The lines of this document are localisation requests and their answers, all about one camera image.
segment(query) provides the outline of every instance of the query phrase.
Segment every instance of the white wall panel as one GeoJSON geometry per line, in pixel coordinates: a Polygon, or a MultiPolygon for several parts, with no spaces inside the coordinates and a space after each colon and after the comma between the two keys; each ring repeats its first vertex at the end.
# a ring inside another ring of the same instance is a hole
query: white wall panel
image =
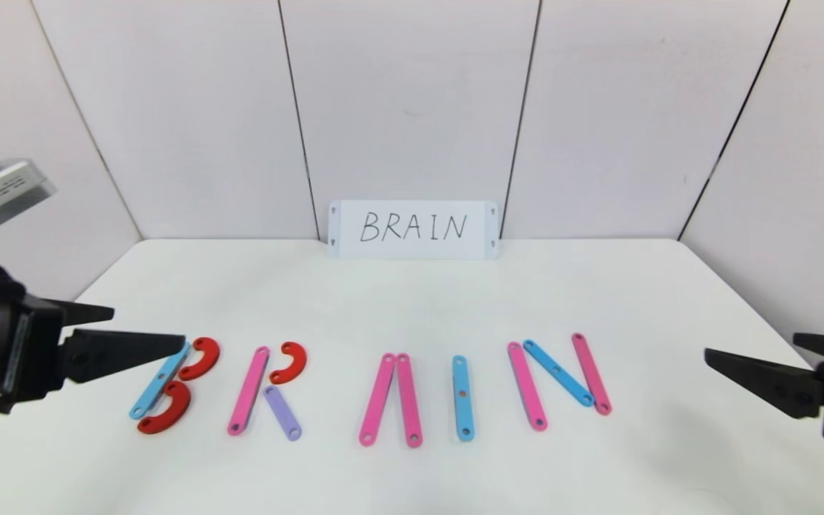
{"type": "Polygon", "coordinates": [[[824,333],[824,0],[791,2],[682,241],[788,340],[824,333]]]}
{"type": "Polygon", "coordinates": [[[0,0],[0,159],[29,157],[59,190],[0,226],[0,265],[74,299],[139,240],[27,0],[0,0]]]}
{"type": "Polygon", "coordinates": [[[784,0],[546,0],[504,237],[678,237],[784,0]]]}
{"type": "Polygon", "coordinates": [[[145,237],[316,237],[275,0],[35,0],[145,237]]]}
{"type": "Polygon", "coordinates": [[[536,0],[282,0],[321,231],[336,199],[504,205],[536,0]]]}

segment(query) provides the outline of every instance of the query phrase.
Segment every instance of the red curved piece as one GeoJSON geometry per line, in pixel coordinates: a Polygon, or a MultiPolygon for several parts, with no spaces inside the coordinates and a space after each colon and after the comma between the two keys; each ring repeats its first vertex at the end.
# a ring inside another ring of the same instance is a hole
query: red curved piece
{"type": "Polygon", "coordinates": [[[281,371],[273,371],[269,374],[269,381],[274,385],[283,385],[291,379],[297,378],[304,371],[304,366],[307,365],[307,351],[300,346],[300,343],[282,343],[282,353],[293,356],[295,360],[291,362],[291,366],[288,366],[288,368],[282,368],[281,371]]]}
{"type": "Polygon", "coordinates": [[[180,369],[180,379],[183,381],[193,381],[193,379],[202,377],[202,374],[212,370],[215,363],[218,363],[218,356],[222,355],[218,342],[204,336],[196,338],[196,341],[192,343],[192,348],[202,351],[202,359],[180,369]]]}
{"type": "Polygon", "coordinates": [[[138,430],[145,434],[156,434],[160,431],[167,430],[170,426],[177,423],[183,413],[186,413],[187,408],[190,407],[192,395],[190,389],[186,384],[179,381],[170,381],[164,387],[164,394],[170,397],[170,407],[164,410],[164,413],[154,417],[144,417],[138,423],[138,430]]]}

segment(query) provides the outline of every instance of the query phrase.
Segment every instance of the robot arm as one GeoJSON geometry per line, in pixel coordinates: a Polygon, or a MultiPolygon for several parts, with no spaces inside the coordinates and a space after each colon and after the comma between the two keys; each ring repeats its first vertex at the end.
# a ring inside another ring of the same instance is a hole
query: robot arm
{"type": "MultiPolygon", "coordinates": [[[[53,192],[28,160],[0,166],[0,224],[53,192]]],[[[76,329],[60,345],[63,327],[112,316],[114,310],[104,306],[39,299],[0,267],[0,413],[58,391],[66,378],[93,381],[183,348],[183,335],[91,329],[76,329]]]]}

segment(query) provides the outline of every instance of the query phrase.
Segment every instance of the pink stick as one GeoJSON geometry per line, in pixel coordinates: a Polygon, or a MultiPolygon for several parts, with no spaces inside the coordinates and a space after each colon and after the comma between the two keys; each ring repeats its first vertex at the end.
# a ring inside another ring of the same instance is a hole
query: pink stick
{"type": "Polygon", "coordinates": [[[269,348],[266,348],[266,346],[256,349],[256,352],[252,355],[250,368],[246,371],[241,393],[237,397],[235,412],[231,415],[231,423],[228,424],[228,434],[230,436],[238,436],[246,429],[246,423],[250,420],[252,405],[256,401],[256,393],[259,392],[259,383],[263,381],[265,364],[268,361],[269,348]]]}
{"type": "Polygon", "coordinates": [[[606,388],[602,385],[602,378],[599,377],[599,371],[596,369],[593,355],[589,352],[587,339],[584,338],[581,333],[575,333],[572,335],[572,343],[574,343],[574,352],[578,353],[578,361],[581,362],[581,368],[584,371],[584,378],[587,380],[589,392],[593,394],[593,398],[596,400],[597,413],[601,415],[612,413],[612,404],[609,403],[606,388]]]}
{"type": "Polygon", "coordinates": [[[543,411],[542,402],[536,392],[536,384],[533,382],[533,375],[529,372],[526,364],[524,349],[520,343],[510,342],[507,345],[507,355],[511,356],[511,365],[514,367],[514,378],[517,380],[517,388],[520,388],[520,398],[524,402],[526,418],[533,429],[545,431],[549,427],[546,420],[546,413],[543,411]]]}
{"type": "Polygon", "coordinates": [[[367,402],[367,411],[364,421],[360,425],[358,441],[362,446],[370,447],[377,441],[377,430],[380,429],[380,418],[383,417],[383,407],[386,406],[386,395],[390,392],[390,383],[393,381],[393,360],[396,357],[390,353],[380,359],[380,368],[377,379],[373,381],[371,399],[367,402]]]}
{"type": "Polygon", "coordinates": [[[415,399],[415,382],[412,381],[412,362],[408,354],[396,355],[396,372],[399,375],[399,401],[403,405],[403,424],[406,425],[406,443],[409,447],[421,446],[421,422],[418,420],[418,401],[415,399]]]}

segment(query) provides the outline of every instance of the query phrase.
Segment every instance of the white table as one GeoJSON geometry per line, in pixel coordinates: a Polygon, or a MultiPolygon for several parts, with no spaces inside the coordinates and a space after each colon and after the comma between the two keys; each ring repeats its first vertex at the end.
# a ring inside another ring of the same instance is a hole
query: white table
{"type": "Polygon", "coordinates": [[[506,241],[488,262],[339,261],[311,241],[147,241],[79,299],[96,325],[215,337],[190,410],[144,436],[127,416],[158,363],[0,416],[0,515],[172,513],[824,513],[819,420],[795,421],[709,369],[709,346],[803,366],[684,245],[506,241]],[[614,411],[583,408],[530,359],[549,430],[530,429],[506,354],[532,338],[583,381],[583,332],[614,411]],[[288,442],[264,401],[226,425],[252,352],[267,371],[303,343],[282,392],[288,442]],[[380,436],[357,441],[380,356],[408,352],[424,443],[401,435],[398,391],[380,436]],[[451,356],[471,366],[477,436],[455,437],[451,356]]]}

